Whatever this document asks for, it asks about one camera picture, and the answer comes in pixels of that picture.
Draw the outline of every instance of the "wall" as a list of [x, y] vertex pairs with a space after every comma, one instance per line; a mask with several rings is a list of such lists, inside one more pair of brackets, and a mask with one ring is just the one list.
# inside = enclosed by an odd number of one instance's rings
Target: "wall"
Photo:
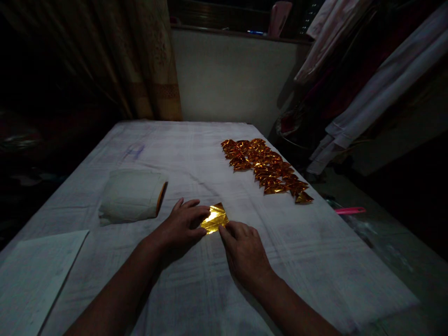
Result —
[[185, 29], [172, 34], [184, 120], [245, 122], [268, 136], [289, 107], [309, 44]]
[[368, 176], [448, 130], [448, 87], [410, 112], [408, 118], [374, 141], [353, 150], [353, 168]]

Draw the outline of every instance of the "patterned curtain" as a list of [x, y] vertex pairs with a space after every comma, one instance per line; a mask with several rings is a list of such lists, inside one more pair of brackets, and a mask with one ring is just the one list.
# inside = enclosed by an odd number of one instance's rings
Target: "patterned curtain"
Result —
[[166, 0], [11, 0], [0, 10], [124, 118], [182, 119]]

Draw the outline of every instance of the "white tablecloth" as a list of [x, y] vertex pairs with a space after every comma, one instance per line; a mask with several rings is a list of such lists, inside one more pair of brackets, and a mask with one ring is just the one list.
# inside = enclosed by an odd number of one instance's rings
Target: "white tablecloth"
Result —
[[[0, 254], [18, 241], [89, 229], [42, 335], [63, 333], [175, 202], [222, 202], [229, 219], [254, 226], [279, 276], [340, 331], [348, 332], [417, 303], [414, 295], [310, 188], [310, 205], [289, 193], [263, 196], [252, 171], [233, 173], [220, 143], [263, 138], [251, 125], [118, 123]], [[109, 172], [150, 169], [168, 176], [159, 216], [99, 226]], [[136, 335], [270, 335], [272, 322], [232, 279], [218, 233], [205, 236], [157, 280]]]

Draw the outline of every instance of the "floor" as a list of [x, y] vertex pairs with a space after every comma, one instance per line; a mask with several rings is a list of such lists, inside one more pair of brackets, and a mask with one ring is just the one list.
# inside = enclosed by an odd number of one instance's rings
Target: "floor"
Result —
[[366, 208], [344, 219], [421, 302], [367, 326], [360, 335], [448, 335], [448, 263], [345, 176], [332, 168], [325, 172], [326, 183], [313, 187], [343, 207]]

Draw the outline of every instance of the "gold foil paper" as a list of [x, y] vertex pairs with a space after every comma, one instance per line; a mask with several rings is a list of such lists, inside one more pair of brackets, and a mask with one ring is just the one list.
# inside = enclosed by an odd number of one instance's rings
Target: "gold foil paper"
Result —
[[287, 162], [279, 162], [279, 163], [273, 163], [271, 167], [277, 170], [277, 169], [289, 168], [291, 167], [291, 165]]
[[249, 146], [250, 142], [249, 140], [239, 140], [237, 141], [237, 147], [242, 148], [242, 147], [247, 147]]
[[304, 192], [308, 188], [308, 183], [299, 181], [291, 165], [283, 162], [281, 155], [266, 146], [263, 139], [257, 138], [251, 141], [228, 139], [223, 141], [221, 146], [234, 172], [253, 168], [255, 181], [259, 181], [260, 186], [265, 187], [265, 194], [278, 194], [290, 190], [296, 203], [313, 201], [313, 198]]
[[252, 141], [251, 141], [251, 144], [265, 144], [266, 143], [266, 141], [264, 141], [263, 139], [260, 139], [260, 138], [255, 138], [255, 139], [252, 139]]
[[230, 153], [241, 153], [241, 151], [239, 150], [239, 148], [237, 148], [237, 147], [232, 147], [232, 146], [225, 147], [223, 150], [224, 150], [224, 153], [226, 153], [226, 154], [230, 154]]
[[298, 196], [302, 191], [308, 189], [308, 185], [304, 183], [290, 184], [288, 187], [291, 189], [291, 195]]
[[277, 169], [277, 171], [279, 172], [280, 176], [287, 176], [289, 174], [294, 173], [294, 169], [292, 168], [282, 168], [282, 169]]
[[294, 174], [288, 174], [283, 176], [283, 181], [298, 181], [299, 178], [297, 177], [297, 175]]
[[306, 204], [314, 201], [310, 195], [308, 195], [305, 191], [302, 191], [295, 199], [295, 202], [298, 204]]
[[232, 139], [228, 139], [228, 140], [224, 140], [223, 142], [221, 142], [221, 146], [222, 147], [227, 147], [228, 145], [236, 145], [236, 142], [233, 141]]
[[281, 181], [275, 177], [265, 177], [260, 181], [260, 186], [264, 187], [271, 187], [277, 184], [281, 184]]
[[243, 163], [243, 162], [249, 163], [243, 156], [241, 156], [241, 157], [235, 157], [235, 158], [231, 159], [229, 164], [231, 166], [235, 166], [236, 164]]
[[239, 153], [239, 152], [235, 152], [235, 153], [228, 153], [225, 156], [225, 158], [228, 159], [228, 160], [231, 160], [231, 159], [234, 159], [234, 158], [237, 158], [237, 157], [243, 158], [243, 155], [241, 153]]
[[285, 184], [278, 184], [274, 186], [267, 186], [265, 187], [265, 195], [269, 194], [279, 194], [282, 192], [286, 192], [289, 190], [289, 187]]
[[254, 167], [254, 168], [256, 168], [256, 167], [264, 167], [264, 166], [265, 166], [265, 162], [263, 160], [256, 160], [256, 161], [252, 162], [252, 167]]
[[243, 171], [251, 169], [252, 165], [249, 162], [240, 162], [233, 166], [233, 171]]
[[201, 227], [207, 230], [207, 234], [218, 231], [220, 225], [226, 226], [229, 222], [222, 203], [210, 207], [210, 216], [204, 219]]
[[260, 174], [255, 175], [255, 180], [261, 181], [267, 177], [277, 178], [277, 177], [280, 177], [280, 175], [278, 175], [277, 173], [260, 173]]

